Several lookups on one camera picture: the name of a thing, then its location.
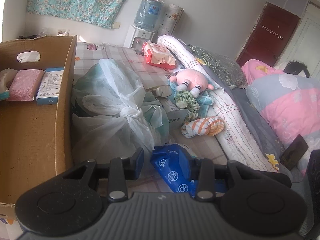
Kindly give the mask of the blue plastic package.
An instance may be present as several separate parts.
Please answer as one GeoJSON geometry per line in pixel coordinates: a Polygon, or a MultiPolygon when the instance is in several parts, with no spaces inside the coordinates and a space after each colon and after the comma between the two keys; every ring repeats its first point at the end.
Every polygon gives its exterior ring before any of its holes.
{"type": "MultiPolygon", "coordinates": [[[[178,161],[178,154],[183,148],[189,153],[187,147],[179,144],[156,146],[152,152],[150,163],[174,193],[188,193],[192,198],[195,198],[201,170],[198,180],[189,181],[185,179],[178,161]]],[[[225,182],[222,179],[218,179],[214,174],[213,162],[207,158],[197,158],[200,159],[200,169],[204,167],[204,174],[211,176],[206,181],[214,183],[214,190],[217,193],[226,193],[225,182]]]]}

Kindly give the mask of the green white scrunchie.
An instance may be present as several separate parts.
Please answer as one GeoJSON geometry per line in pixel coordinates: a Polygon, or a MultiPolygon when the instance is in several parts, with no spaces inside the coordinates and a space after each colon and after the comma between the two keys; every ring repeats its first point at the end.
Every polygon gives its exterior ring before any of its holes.
{"type": "Polygon", "coordinates": [[[174,102],[179,109],[186,109],[188,111],[184,122],[190,122],[198,118],[198,111],[201,107],[189,91],[177,92],[174,96],[174,102]]]}

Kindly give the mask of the gold tissue pack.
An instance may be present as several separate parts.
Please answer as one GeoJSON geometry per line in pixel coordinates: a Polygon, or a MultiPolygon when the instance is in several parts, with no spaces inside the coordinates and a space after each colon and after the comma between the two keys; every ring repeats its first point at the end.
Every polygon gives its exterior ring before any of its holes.
{"type": "Polygon", "coordinates": [[[169,85],[151,87],[146,91],[150,92],[156,98],[167,98],[172,95],[171,87],[169,85]]]}

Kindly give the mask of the pink plush toy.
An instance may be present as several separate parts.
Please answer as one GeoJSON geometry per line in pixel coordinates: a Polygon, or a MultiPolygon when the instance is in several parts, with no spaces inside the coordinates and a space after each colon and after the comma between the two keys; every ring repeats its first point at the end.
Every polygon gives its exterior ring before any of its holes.
{"type": "Polygon", "coordinates": [[[214,86],[208,83],[208,79],[199,71],[194,69],[184,69],[169,78],[171,83],[175,83],[176,91],[189,91],[197,98],[205,90],[214,90],[214,86]]]}

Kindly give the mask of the plaid printed bed sheet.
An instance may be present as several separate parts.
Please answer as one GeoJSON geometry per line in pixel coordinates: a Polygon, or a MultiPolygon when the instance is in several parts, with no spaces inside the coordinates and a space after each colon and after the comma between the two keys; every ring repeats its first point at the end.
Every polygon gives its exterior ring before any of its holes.
{"type": "MultiPolygon", "coordinates": [[[[73,82],[85,75],[100,59],[114,59],[122,62],[127,68],[134,70],[142,79],[146,88],[159,86],[167,82],[169,73],[161,69],[148,67],[141,53],[123,47],[106,44],[78,42],[74,66],[73,82]]],[[[179,129],[169,133],[169,142],[187,145],[198,157],[211,159],[215,164],[225,165],[227,158],[215,137],[194,137],[186,139],[179,129]]],[[[168,185],[155,173],[137,181],[129,181],[129,194],[136,191],[170,192],[168,185]]]]}

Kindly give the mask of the orange white striped cloth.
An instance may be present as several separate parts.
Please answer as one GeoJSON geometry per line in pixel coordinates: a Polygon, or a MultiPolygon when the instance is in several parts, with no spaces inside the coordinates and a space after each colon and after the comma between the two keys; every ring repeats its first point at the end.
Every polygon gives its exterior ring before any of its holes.
{"type": "Polygon", "coordinates": [[[182,135],[188,139],[197,135],[214,137],[225,129],[225,122],[218,116],[197,119],[181,127],[182,135]]]}

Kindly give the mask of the white translucent plastic bag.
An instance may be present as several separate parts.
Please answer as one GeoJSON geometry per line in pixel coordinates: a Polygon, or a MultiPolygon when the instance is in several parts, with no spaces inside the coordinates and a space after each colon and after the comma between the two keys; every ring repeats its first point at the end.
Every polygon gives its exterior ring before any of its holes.
{"type": "Polygon", "coordinates": [[[169,119],[140,77],[122,62],[100,59],[72,88],[72,157],[75,163],[144,151],[142,178],[155,174],[152,151],[169,136],[169,119]]]}

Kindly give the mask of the white plaid rolled blanket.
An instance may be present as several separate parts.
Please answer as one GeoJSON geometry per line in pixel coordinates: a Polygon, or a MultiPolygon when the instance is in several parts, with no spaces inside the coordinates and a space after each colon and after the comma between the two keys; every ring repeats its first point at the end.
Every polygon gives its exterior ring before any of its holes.
{"type": "Polygon", "coordinates": [[[157,43],[167,47],[187,69],[194,69],[207,77],[215,89],[209,93],[213,106],[209,114],[221,117],[226,127],[216,137],[228,159],[257,169],[278,172],[276,164],[283,145],[267,122],[253,108],[245,87],[226,85],[207,66],[192,55],[187,45],[172,35],[162,35],[157,43]]]}

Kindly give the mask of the green leaf pattern pillow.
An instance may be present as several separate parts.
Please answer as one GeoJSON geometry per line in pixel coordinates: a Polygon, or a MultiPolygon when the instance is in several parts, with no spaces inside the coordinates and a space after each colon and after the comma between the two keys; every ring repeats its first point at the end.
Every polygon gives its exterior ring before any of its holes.
{"type": "Polygon", "coordinates": [[[200,64],[211,69],[226,85],[236,87],[248,85],[243,71],[234,60],[191,44],[187,47],[200,64]]]}

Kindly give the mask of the black phone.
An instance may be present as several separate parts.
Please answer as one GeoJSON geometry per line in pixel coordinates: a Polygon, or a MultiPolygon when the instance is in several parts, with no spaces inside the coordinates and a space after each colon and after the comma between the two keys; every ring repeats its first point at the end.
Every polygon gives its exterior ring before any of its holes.
{"type": "Polygon", "coordinates": [[[292,170],[297,166],[300,159],[307,152],[309,146],[304,138],[299,134],[290,144],[290,146],[280,156],[280,163],[288,170],[292,170]]]}

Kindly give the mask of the brown cardboard box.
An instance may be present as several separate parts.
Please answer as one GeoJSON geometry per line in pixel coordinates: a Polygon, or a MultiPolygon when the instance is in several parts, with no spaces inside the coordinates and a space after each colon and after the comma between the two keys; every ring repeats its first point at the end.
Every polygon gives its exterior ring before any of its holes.
{"type": "Polygon", "coordinates": [[[1,102],[1,218],[15,219],[15,203],[33,187],[72,167],[71,90],[76,36],[1,43],[1,69],[63,67],[58,102],[1,102]]]}

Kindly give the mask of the red wet wipes pack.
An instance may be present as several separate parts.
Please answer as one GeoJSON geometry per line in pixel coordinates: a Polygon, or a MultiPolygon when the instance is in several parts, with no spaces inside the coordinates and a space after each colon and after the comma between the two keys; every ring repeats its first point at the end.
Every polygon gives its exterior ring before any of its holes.
{"type": "Polygon", "coordinates": [[[142,50],[147,64],[169,70],[176,67],[176,59],[167,47],[146,41],[142,50]]]}

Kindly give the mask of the pink grey patchwork quilt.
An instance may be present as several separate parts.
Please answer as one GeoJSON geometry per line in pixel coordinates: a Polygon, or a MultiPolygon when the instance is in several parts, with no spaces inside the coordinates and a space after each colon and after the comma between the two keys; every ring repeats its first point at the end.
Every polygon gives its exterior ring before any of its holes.
{"type": "Polygon", "coordinates": [[[319,81],[287,74],[251,59],[243,66],[250,103],[271,126],[285,148],[301,135],[308,145],[297,168],[306,173],[310,154],[319,149],[319,81]]]}

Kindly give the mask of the blue white medicine box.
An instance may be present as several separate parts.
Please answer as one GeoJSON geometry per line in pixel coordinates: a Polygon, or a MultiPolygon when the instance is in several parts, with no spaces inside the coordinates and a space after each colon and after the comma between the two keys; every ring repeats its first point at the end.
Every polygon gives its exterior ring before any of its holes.
{"type": "Polygon", "coordinates": [[[36,96],[38,105],[57,104],[63,71],[63,67],[47,68],[45,70],[36,96]]]}

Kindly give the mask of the pink sponge pad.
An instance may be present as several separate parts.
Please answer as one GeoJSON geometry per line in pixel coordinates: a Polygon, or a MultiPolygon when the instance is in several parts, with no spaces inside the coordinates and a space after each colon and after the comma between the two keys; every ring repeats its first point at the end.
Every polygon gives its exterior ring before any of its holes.
{"type": "Polygon", "coordinates": [[[7,101],[33,101],[43,75],[41,69],[19,70],[9,88],[7,101]]]}

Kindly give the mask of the dark red door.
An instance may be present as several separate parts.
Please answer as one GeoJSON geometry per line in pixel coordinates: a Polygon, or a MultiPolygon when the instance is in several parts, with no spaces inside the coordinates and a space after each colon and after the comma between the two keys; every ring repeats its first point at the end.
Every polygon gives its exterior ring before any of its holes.
{"type": "Polygon", "coordinates": [[[256,59],[273,67],[291,39],[299,20],[293,13],[267,3],[236,62],[243,66],[248,60],[256,59]]]}

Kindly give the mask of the water dispenser with bottle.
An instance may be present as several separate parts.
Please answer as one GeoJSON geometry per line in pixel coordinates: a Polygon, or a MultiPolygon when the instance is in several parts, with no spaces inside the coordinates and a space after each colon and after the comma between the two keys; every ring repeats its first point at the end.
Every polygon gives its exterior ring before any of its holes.
{"type": "Polygon", "coordinates": [[[129,26],[124,47],[141,49],[145,41],[152,41],[162,7],[161,0],[141,1],[133,24],[129,26]]]}

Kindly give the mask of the rolled printed mat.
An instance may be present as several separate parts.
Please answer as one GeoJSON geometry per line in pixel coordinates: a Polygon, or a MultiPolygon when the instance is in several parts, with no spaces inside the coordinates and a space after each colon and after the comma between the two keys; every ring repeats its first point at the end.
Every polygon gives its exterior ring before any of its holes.
{"type": "Polygon", "coordinates": [[[173,34],[176,25],[178,24],[184,9],[175,4],[169,4],[166,6],[163,20],[157,31],[158,36],[173,34]]]}

